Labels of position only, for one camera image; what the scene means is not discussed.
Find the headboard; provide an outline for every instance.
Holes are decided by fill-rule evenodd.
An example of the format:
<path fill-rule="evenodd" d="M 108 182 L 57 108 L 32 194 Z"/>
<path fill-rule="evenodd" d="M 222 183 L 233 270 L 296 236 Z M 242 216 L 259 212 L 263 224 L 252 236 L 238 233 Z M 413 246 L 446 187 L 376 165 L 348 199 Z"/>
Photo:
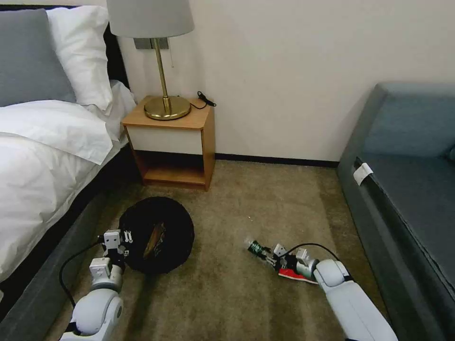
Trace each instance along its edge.
<path fill-rule="evenodd" d="M 76 6 L 66 5 L 0 5 L 0 11 L 21 10 L 21 9 L 54 9 L 56 7 L 74 8 Z M 121 81 L 129 88 L 127 72 L 123 63 L 117 37 L 110 31 L 108 25 L 104 32 L 104 42 L 106 43 L 106 55 L 108 58 L 109 79 Z"/>

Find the floor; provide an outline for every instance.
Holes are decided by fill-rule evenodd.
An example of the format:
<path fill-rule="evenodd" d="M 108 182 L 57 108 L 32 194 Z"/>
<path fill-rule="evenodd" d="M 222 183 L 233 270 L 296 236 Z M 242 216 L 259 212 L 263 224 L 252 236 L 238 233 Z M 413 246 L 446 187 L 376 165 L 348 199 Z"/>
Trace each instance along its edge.
<path fill-rule="evenodd" d="M 217 161 L 208 192 L 120 183 L 109 193 L 98 233 L 116 228 L 126 208 L 150 196 L 181 202 L 196 239 L 187 262 L 169 274 L 146 278 L 126 270 L 125 309 L 112 341 L 344 340 L 319 287 L 277 277 L 243 248 L 247 236 L 267 246 L 329 247 L 385 312 L 334 169 Z M 93 256 L 87 254 L 74 284 L 77 299 L 90 287 Z M 70 316 L 68 303 L 46 340 L 58 340 Z"/>

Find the sofa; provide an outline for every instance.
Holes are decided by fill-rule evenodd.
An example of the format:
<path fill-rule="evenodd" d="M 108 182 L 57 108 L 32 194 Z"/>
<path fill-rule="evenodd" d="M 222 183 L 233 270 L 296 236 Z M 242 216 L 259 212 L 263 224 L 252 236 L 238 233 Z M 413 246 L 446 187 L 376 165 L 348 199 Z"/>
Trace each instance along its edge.
<path fill-rule="evenodd" d="M 337 169 L 400 341 L 455 340 L 454 146 L 455 85 L 380 83 Z"/>

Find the wooden nightstand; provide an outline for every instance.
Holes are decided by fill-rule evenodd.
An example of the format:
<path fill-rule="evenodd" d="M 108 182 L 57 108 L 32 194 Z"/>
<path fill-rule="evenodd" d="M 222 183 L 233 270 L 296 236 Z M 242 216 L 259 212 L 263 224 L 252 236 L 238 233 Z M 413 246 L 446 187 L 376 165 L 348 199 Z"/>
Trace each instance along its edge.
<path fill-rule="evenodd" d="M 209 190 L 215 166 L 213 107 L 194 107 L 182 118 L 157 121 L 144 113 L 147 96 L 122 121 L 145 185 L 164 184 Z M 202 107 L 200 99 L 190 99 Z"/>

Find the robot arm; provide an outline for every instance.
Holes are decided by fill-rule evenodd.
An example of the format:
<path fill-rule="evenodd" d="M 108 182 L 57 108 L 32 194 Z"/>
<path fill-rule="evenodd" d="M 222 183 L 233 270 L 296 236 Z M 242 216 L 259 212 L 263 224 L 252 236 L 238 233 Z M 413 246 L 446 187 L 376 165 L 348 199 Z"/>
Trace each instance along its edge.
<path fill-rule="evenodd" d="M 398 341 L 385 318 L 341 262 L 323 260 L 316 265 L 313 275 L 326 293 L 346 337 L 358 341 Z"/>
<path fill-rule="evenodd" d="M 313 259 L 303 248 L 291 255 L 280 244 L 273 253 L 257 241 L 247 239 L 246 244 L 252 254 L 272 265 L 280 276 L 319 284 L 348 339 L 398 341 L 386 319 L 341 262 Z"/>
<path fill-rule="evenodd" d="M 104 257 L 90 263 L 92 284 L 90 292 L 81 298 L 73 310 L 71 322 L 61 341 L 108 341 L 123 310 L 119 297 L 122 288 L 124 257 L 127 251 L 122 242 L 132 242 L 131 234 L 125 237 L 120 230 L 104 234 Z"/>

